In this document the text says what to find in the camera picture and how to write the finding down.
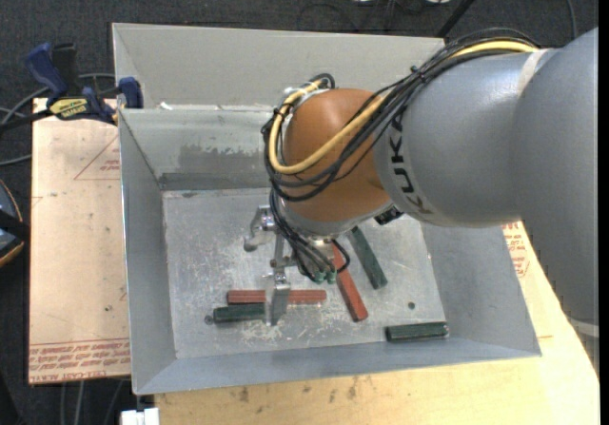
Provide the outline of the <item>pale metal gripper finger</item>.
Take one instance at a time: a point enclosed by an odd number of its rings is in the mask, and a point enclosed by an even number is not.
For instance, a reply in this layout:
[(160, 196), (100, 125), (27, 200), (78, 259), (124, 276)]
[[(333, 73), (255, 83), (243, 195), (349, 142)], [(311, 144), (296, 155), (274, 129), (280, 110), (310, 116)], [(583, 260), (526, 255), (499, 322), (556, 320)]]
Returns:
[(276, 275), (276, 316), (281, 317), (288, 305), (291, 285), (287, 279), (285, 272), (280, 271)]
[(274, 299), (275, 299), (275, 276), (273, 273), (266, 273), (263, 275), (265, 284), (265, 324), (267, 326), (273, 326), (274, 319)]

